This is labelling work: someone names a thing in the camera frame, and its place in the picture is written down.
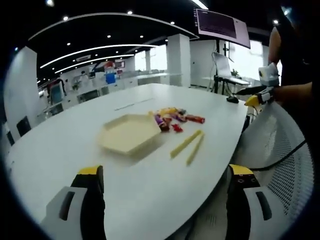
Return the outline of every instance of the ceiling light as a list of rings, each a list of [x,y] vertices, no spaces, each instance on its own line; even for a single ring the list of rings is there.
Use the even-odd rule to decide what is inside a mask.
[[[55,3],[53,0],[46,0],[45,3],[49,6],[49,7],[54,7]]]
[[[125,54],[125,55],[116,55],[116,56],[100,57],[100,58],[97,58],[97,59],[80,62],[80,63],[77,63],[77,64],[75,64],[75,65],[68,66],[68,67],[66,67],[66,68],[64,68],[64,69],[60,69],[59,71],[56,71],[55,74],[58,73],[58,72],[64,71],[64,70],[66,70],[66,69],[70,69],[70,68],[73,68],[73,67],[75,67],[75,66],[79,66],[79,65],[82,65],[82,64],[87,64],[87,63],[90,63],[90,62],[101,61],[101,60],[106,60],[106,61],[108,61],[108,59],[117,59],[117,58],[121,58],[121,57],[133,57],[133,56],[134,56],[134,54]]]
[[[70,57],[72,55],[76,55],[76,54],[80,54],[80,53],[84,53],[84,52],[88,52],[88,51],[92,51],[92,50],[98,50],[98,49],[107,49],[107,48],[118,48],[118,47],[149,47],[149,48],[155,48],[155,47],[158,47],[157,45],[149,45],[149,44],[118,44],[118,45],[107,45],[107,46],[98,46],[98,47],[93,47],[93,48],[88,48],[88,49],[85,49],[85,50],[81,50],[81,51],[76,51],[76,52],[73,52],[73,53],[70,53],[70,54],[67,54],[67,55],[64,55],[64,56],[61,56],[61,57],[58,57],[57,59],[55,60],[52,60],[50,62],[47,62],[46,64],[42,65],[40,68],[44,68],[56,61],[59,61],[61,59],[64,59],[64,58],[67,58],[67,57]]]
[[[197,4],[200,8],[205,9],[205,10],[209,10],[209,8],[207,8],[206,5],[204,5],[200,0],[191,0],[192,2],[194,2],[195,4]]]

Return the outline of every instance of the monitor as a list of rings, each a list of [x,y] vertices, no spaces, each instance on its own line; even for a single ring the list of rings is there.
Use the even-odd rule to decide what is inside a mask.
[[[234,17],[204,9],[196,10],[198,32],[201,35],[223,39],[250,48],[245,22]]]

